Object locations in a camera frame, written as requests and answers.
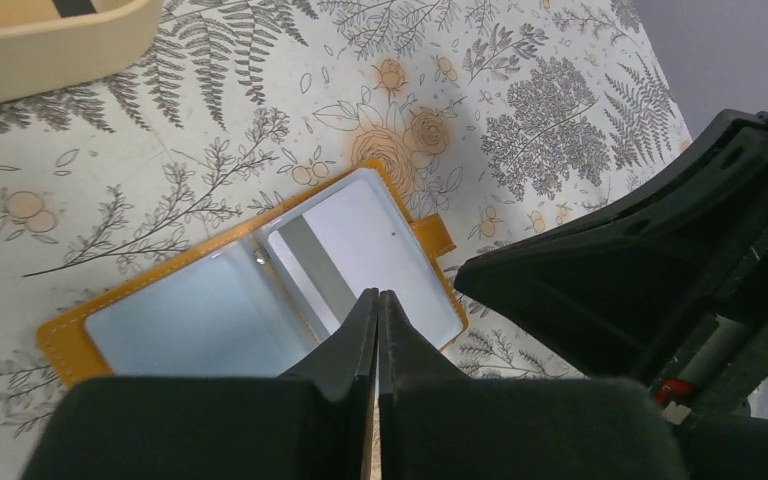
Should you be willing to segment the orange card with black stripe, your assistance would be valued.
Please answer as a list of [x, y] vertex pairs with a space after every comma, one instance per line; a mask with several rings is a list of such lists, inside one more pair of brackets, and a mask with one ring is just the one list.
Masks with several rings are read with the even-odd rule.
[[97, 12], [92, 0], [52, 0], [60, 18], [92, 15]]

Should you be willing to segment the grey card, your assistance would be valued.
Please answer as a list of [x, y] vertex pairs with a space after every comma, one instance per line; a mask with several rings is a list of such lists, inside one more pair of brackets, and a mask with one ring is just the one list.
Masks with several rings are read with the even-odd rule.
[[352, 172], [272, 222], [264, 246], [316, 333], [333, 334], [367, 288], [396, 293], [413, 327], [443, 348], [464, 323], [383, 179]]

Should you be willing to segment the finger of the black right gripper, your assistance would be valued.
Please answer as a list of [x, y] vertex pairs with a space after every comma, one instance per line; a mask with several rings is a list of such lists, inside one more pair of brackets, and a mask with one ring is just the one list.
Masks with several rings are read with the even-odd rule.
[[631, 193], [468, 260], [454, 286], [582, 373], [646, 385], [714, 317], [767, 324], [768, 113], [720, 112]]

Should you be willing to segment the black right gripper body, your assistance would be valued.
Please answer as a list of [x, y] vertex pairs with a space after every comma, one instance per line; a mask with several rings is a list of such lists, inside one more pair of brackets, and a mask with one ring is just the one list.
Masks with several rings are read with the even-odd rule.
[[768, 250], [725, 304], [708, 313], [708, 337], [655, 401], [690, 479], [768, 479], [768, 419], [746, 413], [768, 378]]

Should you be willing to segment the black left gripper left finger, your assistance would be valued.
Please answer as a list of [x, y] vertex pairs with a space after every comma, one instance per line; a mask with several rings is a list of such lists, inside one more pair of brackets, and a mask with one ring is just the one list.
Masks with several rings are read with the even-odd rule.
[[73, 387], [26, 479], [366, 479], [379, 293], [274, 378], [108, 376]]

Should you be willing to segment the yellow leather card holder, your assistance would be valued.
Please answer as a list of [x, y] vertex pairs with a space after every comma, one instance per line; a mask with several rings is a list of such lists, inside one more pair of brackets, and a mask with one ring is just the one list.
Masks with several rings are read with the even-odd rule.
[[436, 214], [413, 219], [397, 195], [394, 176], [372, 159], [44, 323], [36, 333], [38, 347], [66, 386], [104, 375], [283, 373], [339, 328], [328, 337], [315, 332], [262, 236], [281, 215], [362, 169], [383, 179], [434, 263], [463, 332], [467, 316], [437, 262], [454, 249], [443, 220]]

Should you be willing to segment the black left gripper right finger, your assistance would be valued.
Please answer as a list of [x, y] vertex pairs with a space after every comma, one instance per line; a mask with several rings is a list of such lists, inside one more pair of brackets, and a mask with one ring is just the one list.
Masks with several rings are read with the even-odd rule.
[[680, 449], [637, 384], [473, 379], [379, 298], [386, 479], [683, 479]]

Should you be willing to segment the beige oval plastic tray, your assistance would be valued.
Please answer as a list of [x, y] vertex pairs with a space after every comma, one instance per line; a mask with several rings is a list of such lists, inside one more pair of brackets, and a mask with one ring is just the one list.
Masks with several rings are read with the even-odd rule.
[[0, 1], [0, 103], [74, 86], [134, 64], [158, 31], [158, 0], [92, 1], [60, 18], [51, 1]]

